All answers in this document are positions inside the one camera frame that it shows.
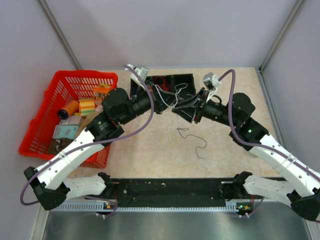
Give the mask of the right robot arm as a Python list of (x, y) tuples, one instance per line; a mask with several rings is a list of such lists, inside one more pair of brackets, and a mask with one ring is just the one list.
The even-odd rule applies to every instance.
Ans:
[(276, 181), (242, 172), (234, 177), (234, 194), (239, 198), (262, 196), (287, 205), (305, 220), (319, 222), (319, 172), (302, 163), (251, 117), (256, 108), (246, 94), (231, 93), (227, 105), (207, 100), (208, 95), (202, 88), (179, 102), (172, 112), (189, 123), (206, 118), (230, 126), (229, 136), (237, 145), (263, 159), (285, 179)]

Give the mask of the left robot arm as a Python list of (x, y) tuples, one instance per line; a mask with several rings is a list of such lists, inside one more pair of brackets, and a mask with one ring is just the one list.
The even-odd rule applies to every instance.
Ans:
[(112, 142), (124, 139), (123, 125), (147, 111), (161, 114), (176, 102), (173, 92), (164, 91), (151, 82), (132, 99), (123, 88), (110, 90), (102, 101), (103, 111), (73, 142), (47, 163), (37, 168), (28, 167), (24, 171), (38, 202), (48, 211), (73, 198), (109, 198), (115, 184), (106, 173), (80, 178), (68, 178), (68, 175), (90, 156)]

